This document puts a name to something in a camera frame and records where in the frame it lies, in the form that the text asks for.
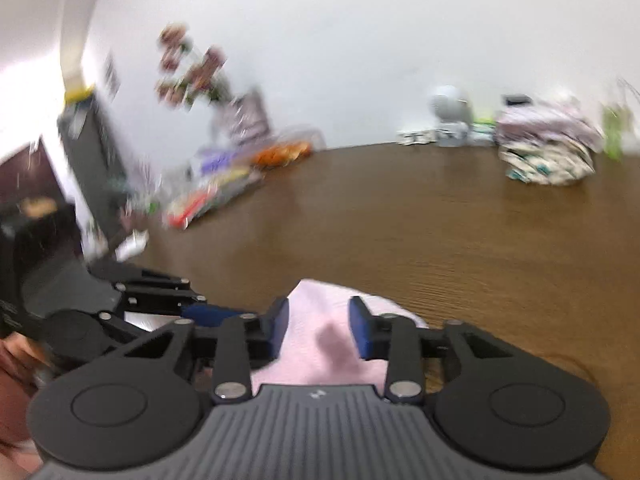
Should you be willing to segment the person left hand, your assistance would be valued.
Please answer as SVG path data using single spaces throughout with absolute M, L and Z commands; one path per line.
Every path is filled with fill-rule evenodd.
M 1 478 L 26 479 L 41 465 L 26 416 L 38 390 L 36 375 L 49 365 L 40 345 L 18 333 L 1 341 Z

